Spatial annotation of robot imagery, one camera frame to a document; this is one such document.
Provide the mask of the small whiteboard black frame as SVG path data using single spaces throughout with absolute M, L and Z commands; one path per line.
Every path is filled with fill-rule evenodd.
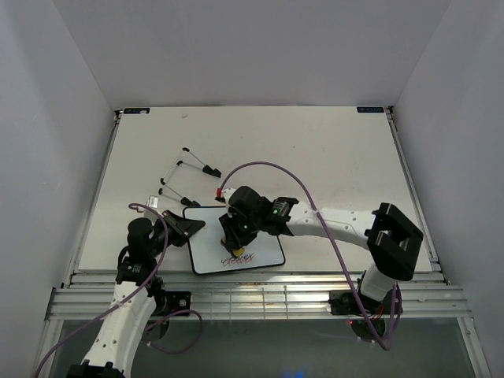
M 187 243 L 195 275 L 206 276 L 269 268 L 285 263 L 279 238 L 265 233 L 259 234 L 249 246 L 246 246 L 241 256 L 232 256 L 221 245 L 224 233 L 218 218 L 223 214 L 225 214 L 223 206 L 187 207 L 183 210 L 183 216 L 187 219 L 206 223 Z

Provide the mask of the yellow whiteboard eraser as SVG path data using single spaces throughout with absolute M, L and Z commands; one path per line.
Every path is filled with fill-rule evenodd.
M 230 254 L 233 258 L 240 258 L 245 253 L 245 248 L 241 247 L 239 249 L 231 249 Z

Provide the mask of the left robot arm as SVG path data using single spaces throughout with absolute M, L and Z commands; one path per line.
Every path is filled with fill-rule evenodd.
M 145 334 L 173 317 L 202 315 L 175 300 L 157 276 L 169 246 L 182 247 L 202 230 L 203 220 L 180 217 L 145 207 L 156 220 L 138 217 L 128 224 L 127 245 L 121 250 L 109 309 L 87 326 L 102 325 L 83 360 L 71 365 L 67 377 L 129 377 L 132 362 Z

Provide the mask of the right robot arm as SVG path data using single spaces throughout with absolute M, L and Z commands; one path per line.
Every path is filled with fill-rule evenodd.
M 219 221 L 222 246 L 233 256 L 264 232 L 279 236 L 313 236 L 350 243 L 367 250 L 373 259 L 361 277 L 355 301 L 373 313 L 397 282 L 413 279 L 423 232 L 395 205 L 383 202 L 368 212 L 316 209 L 296 198 L 272 201 L 248 186 L 217 192 L 226 205 Z

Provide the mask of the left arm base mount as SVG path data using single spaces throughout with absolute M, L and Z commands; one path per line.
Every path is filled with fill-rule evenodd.
M 163 317 L 171 313 L 191 308 L 190 291 L 160 291 L 154 295 L 156 308 L 153 317 Z

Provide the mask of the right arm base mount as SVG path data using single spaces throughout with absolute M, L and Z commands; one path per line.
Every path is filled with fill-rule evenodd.
M 402 300 L 399 298 L 400 292 L 396 292 L 395 303 L 392 303 L 392 290 L 385 295 L 381 302 L 367 298 L 358 292 L 363 308 L 370 314 L 390 314 L 395 310 L 395 314 L 402 313 Z M 361 310 L 351 291 L 329 291 L 328 303 L 331 307 L 332 315 L 356 315 L 361 316 Z

